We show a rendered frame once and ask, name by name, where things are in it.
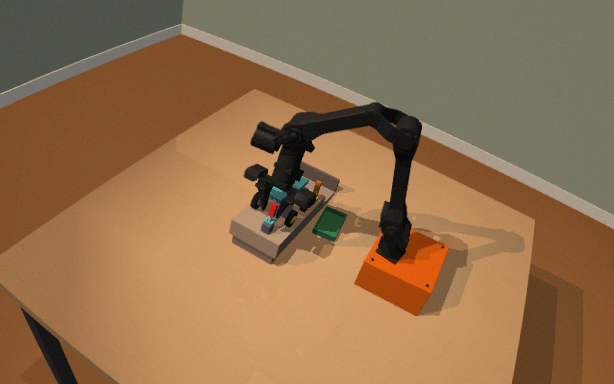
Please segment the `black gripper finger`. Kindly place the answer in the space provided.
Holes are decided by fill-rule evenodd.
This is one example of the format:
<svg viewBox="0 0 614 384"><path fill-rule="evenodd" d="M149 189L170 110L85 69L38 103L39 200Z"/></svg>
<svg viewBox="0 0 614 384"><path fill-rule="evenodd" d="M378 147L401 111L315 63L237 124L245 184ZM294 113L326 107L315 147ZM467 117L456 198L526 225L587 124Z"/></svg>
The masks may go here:
<svg viewBox="0 0 614 384"><path fill-rule="evenodd" d="M288 205L295 204L293 201L287 199L286 197L282 199L275 218L278 218L282 214L282 212L288 207Z"/></svg>
<svg viewBox="0 0 614 384"><path fill-rule="evenodd" d="M267 202L269 199L269 195L271 192L271 189L273 188L273 185L269 185L267 187L262 187L260 185L258 185L257 183L255 184L255 187L258 188L258 192L259 192L259 196L260 196L260 202L261 202L261 209L262 211L265 210L266 206L267 206Z"/></svg>

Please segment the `tan sloped ramp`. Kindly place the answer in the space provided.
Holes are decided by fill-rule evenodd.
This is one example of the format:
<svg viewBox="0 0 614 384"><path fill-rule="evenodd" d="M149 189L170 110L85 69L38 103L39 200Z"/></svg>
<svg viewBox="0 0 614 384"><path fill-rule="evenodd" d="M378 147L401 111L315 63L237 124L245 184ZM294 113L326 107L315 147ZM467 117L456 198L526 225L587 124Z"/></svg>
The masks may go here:
<svg viewBox="0 0 614 384"><path fill-rule="evenodd" d="M298 218L291 227L284 225L285 218L281 216L272 226L263 222L268 217L271 204L275 202L271 199L268 200L264 211L261 205L253 209L249 204L231 221L229 234L233 236L232 243L270 265L326 205L340 182L340 179L303 161L300 166L300 169L304 171L302 177L309 180L305 186L309 188L309 191L313 192L317 181L322 184L318 193L319 198L309 210L302 212L299 206L293 205L293 210L298 212Z"/></svg>

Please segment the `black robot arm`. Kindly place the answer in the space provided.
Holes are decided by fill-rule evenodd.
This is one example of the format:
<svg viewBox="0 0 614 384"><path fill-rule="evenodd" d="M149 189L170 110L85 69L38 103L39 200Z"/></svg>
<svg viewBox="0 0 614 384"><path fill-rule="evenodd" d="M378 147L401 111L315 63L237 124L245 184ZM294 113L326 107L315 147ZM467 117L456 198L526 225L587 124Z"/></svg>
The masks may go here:
<svg viewBox="0 0 614 384"><path fill-rule="evenodd" d="M311 153L315 149L312 140L318 136L366 126L393 144L396 158L390 202L384 201L380 214L378 228L383 235L375 250L395 265L406 253L410 240L412 224L407 219L406 197L410 167L422 131L417 118L378 102L325 114L300 112L281 129L260 121L250 145L271 154L282 145L278 158L288 165L299 166L305 151Z"/></svg>

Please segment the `teal trolley with black wheels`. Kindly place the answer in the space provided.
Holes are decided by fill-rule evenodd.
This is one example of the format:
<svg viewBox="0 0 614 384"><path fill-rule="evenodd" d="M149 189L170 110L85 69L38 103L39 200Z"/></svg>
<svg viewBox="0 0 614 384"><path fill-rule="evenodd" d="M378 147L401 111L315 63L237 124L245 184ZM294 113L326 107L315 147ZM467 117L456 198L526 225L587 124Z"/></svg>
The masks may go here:
<svg viewBox="0 0 614 384"><path fill-rule="evenodd" d="M306 189L309 190L309 188L305 187L308 184L308 182L309 182L308 179L306 179L304 177L301 177L300 182L295 180L295 183L292 185L292 187L296 188L298 190L302 190L303 188L306 188ZM273 186L273 188L271 189L270 195L269 195L269 199L275 201L275 203L278 204L278 208L279 208L282 199L284 197L286 197L286 196L287 196L286 192L284 192L284 191L276 188L275 186ZM260 196L259 196L259 192L257 192L253 196L253 198L250 200L250 207L252 207L253 209L257 209L257 208L259 208L260 205L261 205ZM284 225L287 226L287 227L291 227L293 225L293 223L295 222L295 220L298 218L298 216L297 216L298 212L293 210L293 205L288 205L288 207L280 215L281 217L285 218ZM278 208L277 208L277 211L278 211ZM301 207L299 208L299 210L301 210L302 212L306 212L307 211L307 209L303 209ZM277 211L276 211L276 213L277 213ZM275 214L275 216L272 218L271 222L268 221L268 219L269 219L269 216L268 216L267 218L264 219L263 222L268 224L268 225L270 225L270 226L272 226L280 218L280 216L278 218L275 218L276 217L276 214Z"/></svg>

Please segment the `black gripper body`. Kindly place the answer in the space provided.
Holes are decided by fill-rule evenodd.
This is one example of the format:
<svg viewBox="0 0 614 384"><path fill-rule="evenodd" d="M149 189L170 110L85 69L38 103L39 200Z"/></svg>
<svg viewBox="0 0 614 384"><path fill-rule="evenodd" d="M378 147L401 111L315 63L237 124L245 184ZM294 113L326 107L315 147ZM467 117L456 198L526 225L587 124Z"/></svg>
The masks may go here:
<svg viewBox="0 0 614 384"><path fill-rule="evenodd" d="M303 209L308 209L315 203L315 193L306 188L298 190L292 187L296 174L298 170L300 170L300 165L288 165L278 158L277 162L274 163L274 167L272 176L270 176L268 175L267 168L259 164L254 164L245 169L243 177L252 182L256 181L258 178L257 184L264 188L269 185L275 186L287 193L287 199L293 201L295 205Z"/></svg>

